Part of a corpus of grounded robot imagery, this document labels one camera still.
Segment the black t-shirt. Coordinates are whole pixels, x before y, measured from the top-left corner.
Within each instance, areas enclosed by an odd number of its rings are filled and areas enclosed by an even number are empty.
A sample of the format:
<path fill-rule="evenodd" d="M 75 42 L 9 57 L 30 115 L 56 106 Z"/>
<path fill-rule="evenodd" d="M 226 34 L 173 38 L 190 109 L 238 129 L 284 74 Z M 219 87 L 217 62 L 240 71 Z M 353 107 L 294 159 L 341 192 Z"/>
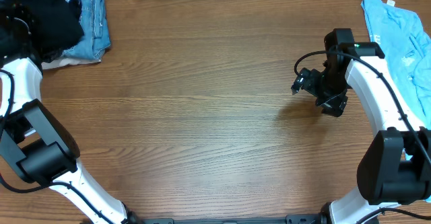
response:
<path fill-rule="evenodd" d="M 80 0 L 1 0 L 1 64 L 50 63 L 84 37 Z"/>

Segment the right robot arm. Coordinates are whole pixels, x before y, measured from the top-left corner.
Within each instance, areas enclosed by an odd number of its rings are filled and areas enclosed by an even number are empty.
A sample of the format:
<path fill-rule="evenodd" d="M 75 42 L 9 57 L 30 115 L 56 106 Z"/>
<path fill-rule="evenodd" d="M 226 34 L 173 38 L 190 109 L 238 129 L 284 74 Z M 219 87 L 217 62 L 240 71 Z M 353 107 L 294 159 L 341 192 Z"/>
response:
<path fill-rule="evenodd" d="M 317 214 L 288 215 L 287 223 L 378 223 L 386 213 L 430 220 L 403 210 L 430 198 L 430 129 L 399 93 L 384 52 L 375 42 L 355 42 L 349 28 L 329 32 L 324 44 L 323 71 L 295 68 L 293 94 L 307 91 L 323 114 L 339 117 L 352 89 L 374 139 L 358 165 L 353 190 Z"/>

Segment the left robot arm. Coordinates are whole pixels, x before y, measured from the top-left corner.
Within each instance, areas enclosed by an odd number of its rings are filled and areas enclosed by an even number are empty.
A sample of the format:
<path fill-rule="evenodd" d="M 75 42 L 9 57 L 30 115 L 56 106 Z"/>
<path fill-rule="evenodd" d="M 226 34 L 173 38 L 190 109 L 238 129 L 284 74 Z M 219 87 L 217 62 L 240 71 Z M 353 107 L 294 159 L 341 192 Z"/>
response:
<path fill-rule="evenodd" d="M 44 107 L 42 65 L 32 45 L 34 18 L 20 4 L 1 6 L 1 156 L 24 182 L 6 189 L 26 194 L 50 188 L 72 202 L 91 223 L 140 223 L 141 219 L 93 179 L 66 128 Z"/>

